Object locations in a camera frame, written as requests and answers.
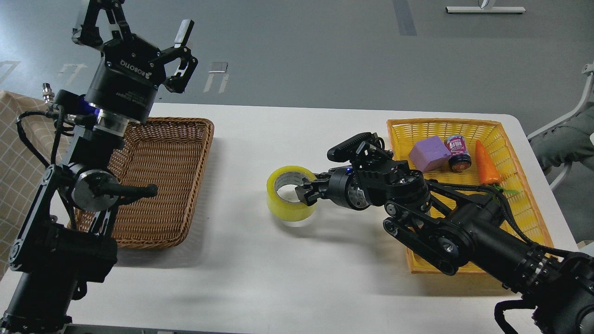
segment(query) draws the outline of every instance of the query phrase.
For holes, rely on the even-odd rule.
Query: can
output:
[[[451,158],[448,161],[450,169],[454,172],[461,172],[468,169],[472,164],[470,153],[466,147],[464,136],[455,134],[445,140],[445,146],[450,150]]]

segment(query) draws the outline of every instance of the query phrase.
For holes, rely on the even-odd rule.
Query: white table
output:
[[[204,117],[214,142],[188,238],[164,251],[121,251],[103,284],[71,303],[76,323],[238,333],[500,333],[495,303],[518,299],[487,275],[412,275],[383,231],[383,208],[319,201],[306,228],[268,211],[277,168],[337,166],[326,151],[386,120],[476,118],[503,123],[556,247],[577,250],[518,121],[508,115],[155,104],[151,116]],[[5,310],[20,274],[0,283]],[[530,311],[509,311],[537,333]]]

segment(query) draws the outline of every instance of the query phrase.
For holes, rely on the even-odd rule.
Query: purple sponge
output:
[[[451,156],[439,136],[417,141],[409,153],[409,158],[421,172],[428,172],[441,167]]]

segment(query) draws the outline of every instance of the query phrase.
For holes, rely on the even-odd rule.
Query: packing tape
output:
[[[285,166],[274,171],[266,182],[267,203],[270,211],[287,222],[298,222],[311,216],[315,205],[307,206],[301,202],[291,202],[279,196],[278,190],[285,185],[303,185],[303,179],[315,180],[315,175],[300,166]]]

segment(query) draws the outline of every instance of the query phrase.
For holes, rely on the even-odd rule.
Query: can label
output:
[[[449,136],[445,140],[447,148],[450,150],[451,155],[468,155],[468,149],[466,148],[466,141],[464,136],[454,135]]]

